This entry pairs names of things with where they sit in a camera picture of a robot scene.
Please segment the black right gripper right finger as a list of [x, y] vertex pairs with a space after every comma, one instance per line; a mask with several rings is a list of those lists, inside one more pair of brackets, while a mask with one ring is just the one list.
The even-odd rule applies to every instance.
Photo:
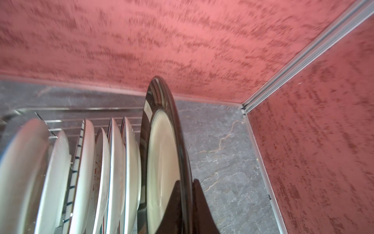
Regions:
[[193, 233], [219, 234], [210, 209], [208, 207], [200, 181], [193, 181]]

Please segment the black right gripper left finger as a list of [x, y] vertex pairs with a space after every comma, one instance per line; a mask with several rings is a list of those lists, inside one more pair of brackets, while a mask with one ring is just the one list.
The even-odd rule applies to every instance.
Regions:
[[182, 208], [181, 208], [180, 181], [176, 181], [156, 234], [182, 233]]

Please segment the brown rimmed cream plate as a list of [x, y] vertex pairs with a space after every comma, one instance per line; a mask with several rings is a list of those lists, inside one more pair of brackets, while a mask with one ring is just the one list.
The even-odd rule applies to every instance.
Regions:
[[176, 192], [178, 223], [169, 233], [193, 232], [191, 166], [175, 100], [166, 81], [155, 76], [147, 89], [140, 133], [141, 199], [137, 211], [140, 234], [155, 234]]

